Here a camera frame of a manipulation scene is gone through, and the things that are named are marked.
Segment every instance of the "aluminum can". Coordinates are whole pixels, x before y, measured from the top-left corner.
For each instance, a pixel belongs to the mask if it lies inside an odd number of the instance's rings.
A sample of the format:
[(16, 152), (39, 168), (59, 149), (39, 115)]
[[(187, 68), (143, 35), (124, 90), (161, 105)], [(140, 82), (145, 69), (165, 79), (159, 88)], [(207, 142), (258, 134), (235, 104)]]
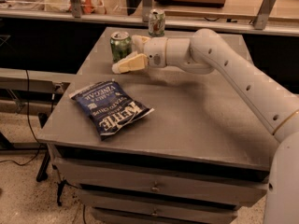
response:
[(164, 36), (165, 13), (162, 9), (152, 9), (149, 13), (149, 35)]
[(114, 63), (125, 58), (132, 52), (132, 38), (124, 31), (113, 33), (110, 38), (110, 45)]

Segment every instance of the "robotic arm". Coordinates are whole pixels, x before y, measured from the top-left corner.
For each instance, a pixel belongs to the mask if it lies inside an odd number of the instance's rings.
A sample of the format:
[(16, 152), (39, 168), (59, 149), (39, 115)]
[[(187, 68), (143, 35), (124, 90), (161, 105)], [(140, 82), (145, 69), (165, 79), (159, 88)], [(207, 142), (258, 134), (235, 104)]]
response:
[(208, 74), (217, 69), (280, 142), (271, 166), (264, 224), (299, 223), (299, 98), (235, 53), (215, 32), (155, 37), (143, 52), (149, 66)]

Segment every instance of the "drawer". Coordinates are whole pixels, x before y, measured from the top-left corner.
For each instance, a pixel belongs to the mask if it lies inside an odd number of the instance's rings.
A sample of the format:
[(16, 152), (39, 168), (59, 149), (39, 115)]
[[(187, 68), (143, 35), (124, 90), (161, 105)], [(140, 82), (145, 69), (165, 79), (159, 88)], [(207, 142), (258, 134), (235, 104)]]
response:
[(106, 191), (81, 190), (78, 193), (81, 201), (92, 207), (136, 213), (149, 217), (166, 217), (191, 222), (211, 224), (229, 224), (236, 217), (236, 211), (195, 203), (159, 200), (152, 197), (140, 197)]
[(55, 165), (69, 182), (177, 196), (214, 203), (252, 206), (266, 193), (265, 184), (215, 176), (100, 161), (64, 160)]
[(190, 222), (171, 218), (149, 217), (100, 208), (94, 208), (92, 215), (95, 219), (104, 221), (106, 224), (206, 224), (203, 222)]

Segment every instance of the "gray tabletop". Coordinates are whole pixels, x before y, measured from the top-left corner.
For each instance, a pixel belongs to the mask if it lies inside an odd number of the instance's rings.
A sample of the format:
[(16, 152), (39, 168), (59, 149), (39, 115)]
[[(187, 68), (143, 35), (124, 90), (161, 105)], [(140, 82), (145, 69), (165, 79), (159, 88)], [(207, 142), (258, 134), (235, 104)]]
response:
[[(269, 170), (277, 141), (220, 73), (196, 75), (167, 67), (114, 75), (109, 39), (117, 30), (148, 35), (147, 30), (107, 28), (38, 134), (39, 141)], [(250, 60), (241, 35), (222, 37)], [(68, 95), (86, 85), (112, 79), (133, 99), (155, 110), (101, 141), (93, 123)]]

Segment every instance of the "speckled floor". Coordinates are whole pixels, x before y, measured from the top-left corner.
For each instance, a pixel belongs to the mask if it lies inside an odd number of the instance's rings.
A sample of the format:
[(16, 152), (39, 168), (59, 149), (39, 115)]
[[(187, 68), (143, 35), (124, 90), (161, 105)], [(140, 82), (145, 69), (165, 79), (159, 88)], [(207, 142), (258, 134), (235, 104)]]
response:
[[(0, 100), (0, 131), (11, 142), (34, 142), (28, 127), (26, 107), (20, 114), (15, 114), (15, 105)], [(35, 133), (39, 131), (37, 112), (49, 114), (49, 105), (30, 105), (30, 120)], [(24, 163), (34, 153), (0, 152), (0, 161), (14, 160)], [(43, 161), (44, 152), (28, 165), (17, 166), (12, 162), (0, 162), (0, 224), (79, 224), (83, 222), (83, 205), (76, 195), (76, 189), (65, 186), (61, 197), (62, 206), (56, 203), (57, 183), (49, 165), (48, 179), (36, 182), (36, 176)], [(251, 208), (241, 208), (239, 217), (232, 224), (263, 223), (264, 200)], [(87, 224), (100, 224), (91, 215), (91, 208), (85, 211)]]

